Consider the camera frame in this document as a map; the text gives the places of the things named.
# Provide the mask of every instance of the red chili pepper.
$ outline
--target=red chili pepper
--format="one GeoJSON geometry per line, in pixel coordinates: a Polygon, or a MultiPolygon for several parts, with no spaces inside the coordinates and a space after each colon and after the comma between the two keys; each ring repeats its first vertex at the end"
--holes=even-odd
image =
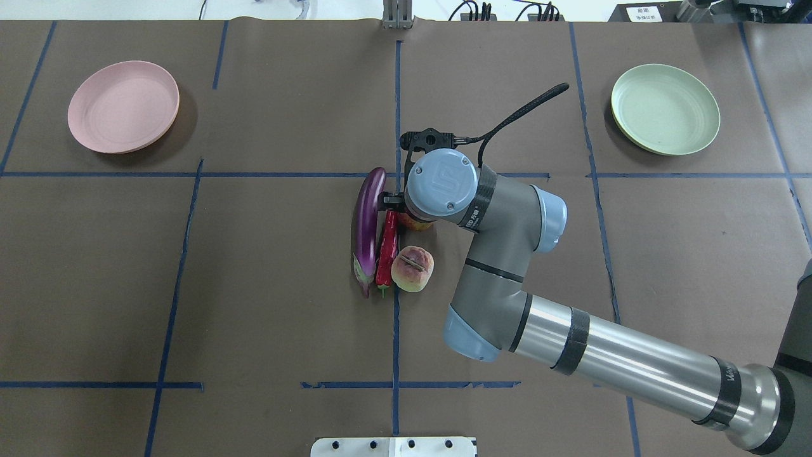
{"type": "Polygon", "coordinates": [[[392,262],[398,255],[398,213],[387,211],[383,222],[381,236],[381,254],[378,256],[378,270],[375,272],[375,284],[381,291],[392,286],[392,262]]]}

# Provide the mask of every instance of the pink plate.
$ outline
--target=pink plate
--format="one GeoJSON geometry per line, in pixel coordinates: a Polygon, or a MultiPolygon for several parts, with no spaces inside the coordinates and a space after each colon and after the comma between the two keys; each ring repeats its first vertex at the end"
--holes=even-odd
{"type": "Polygon", "coordinates": [[[132,152],[161,137],[178,115],[175,78],[162,67],[129,60],[93,73],[71,99],[67,126],[82,146],[132,152]]]}

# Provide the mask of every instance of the white label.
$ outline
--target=white label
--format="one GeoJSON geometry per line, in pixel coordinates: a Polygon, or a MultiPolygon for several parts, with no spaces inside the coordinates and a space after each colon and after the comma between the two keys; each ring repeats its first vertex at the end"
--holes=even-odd
{"type": "Polygon", "coordinates": [[[626,12],[632,22],[663,22],[657,7],[629,7],[626,12]]]}

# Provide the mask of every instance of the purple eggplant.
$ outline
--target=purple eggplant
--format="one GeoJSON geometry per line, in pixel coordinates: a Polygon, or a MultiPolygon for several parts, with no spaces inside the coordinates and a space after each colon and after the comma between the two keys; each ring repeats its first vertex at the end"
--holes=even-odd
{"type": "Polygon", "coordinates": [[[369,172],[358,192],[353,224],[352,270],[365,298],[375,281],[375,244],[378,239],[378,195],[387,182],[387,171],[381,167],[369,172]]]}

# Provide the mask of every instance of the metal bracket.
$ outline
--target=metal bracket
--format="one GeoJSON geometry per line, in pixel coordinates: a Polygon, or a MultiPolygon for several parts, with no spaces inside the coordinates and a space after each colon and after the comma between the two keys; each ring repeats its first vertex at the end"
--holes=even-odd
{"type": "Polygon", "coordinates": [[[412,28],[412,0],[383,0],[384,28],[412,28]]]}
{"type": "Polygon", "coordinates": [[[476,457],[476,442],[470,437],[321,438],[310,457],[476,457]]]}
{"type": "Polygon", "coordinates": [[[404,187],[408,183],[408,174],[414,166],[412,152],[425,151],[429,154],[431,151],[440,148],[455,149],[457,144],[467,143],[457,143],[454,133],[441,133],[433,128],[427,128],[422,132],[406,132],[400,135],[400,149],[407,151],[404,165],[404,187]]]}
{"type": "Polygon", "coordinates": [[[398,211],[406,212],[406,200],[403,192],[381,192],[378,195],[378,210],[379,211],[398,211]]]}

